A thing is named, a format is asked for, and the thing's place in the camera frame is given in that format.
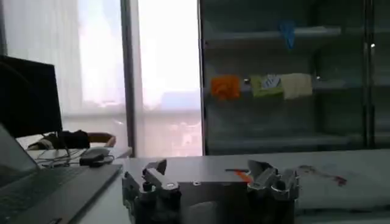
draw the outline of computer monitor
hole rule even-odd
[[[15,138],[62,131],[53,65],[0,55],[0,123]]]

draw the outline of computer mouse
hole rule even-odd
[[[93,166],[99,164],[99,166],[112,162],[113,158],[110,158],[110,161],[104,161],[108,158],[110,150],[106,147],[92,147],[87,152],[85,152],[79,161],[80,166]]]
[[[96,147],[91,147],[87,152],[84,153],[84,155],[102,155],[102,156],[107,156],[110,153],[110,150],[107,147],[101,147],[101,146],[96,146]]]

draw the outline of sticky note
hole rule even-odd
[[[252,75],[250,77],[250,85],[254,97],[263,97],[283,92],[280,76],[275,74]]]
[[[303,73],[283,74],[280,76],[285,99],[296,99],[313,94],[311,75]]]
[[[220,100],[239,98],[240,89],[236,75],[220,75],[211,80],[211,95]]]

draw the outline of laptop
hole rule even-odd
[[[119,165],[41,169],[0,124],[0,223],[75,222],[120,171]]]

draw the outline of desk surface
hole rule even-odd
[[[280,169],[310,165],[336,175],[344,176],[348,183],[336,186],[332,181],[314,177],[302,177],[300,208],[334,207],[348,208],[353,205],[370,206],[390,204],[390,180],[387,167],[390,150],[359,150],[345,152],[278,153],[234,156],[203,156],[169,158],[166,175],[176,181],[241,181],[226,168],[247,168],[247,160],[266,161]],[[141,177],[142,168],[157,159],[117,159],[124,170]],[[102,194],[80,220],[83,224],[130,223],[127,210],[122,205],[121,178]],[[390,212],[380,214],[323,214],[301,217],[298,223],[390,223]]]
[[[110,155],[113,155],[115,159],[118,158],[126,158],[129,157],[132,153],[133,150],[131,147],[128,148],[108,148],[110,150]],[[84,150],[83,149],[71,149],[72,151],[79,151],[76,152],[75,157],[77,155],[80,155]],[[66,150],[65,149],[60,149],[60,150],[28,150],[27,153],[33,158],[37,159],[38,156],[43,159],[53,159],[58,156],[65,156],[66,155]],[[72,162],[78,163],[80,158],[73,159]]]

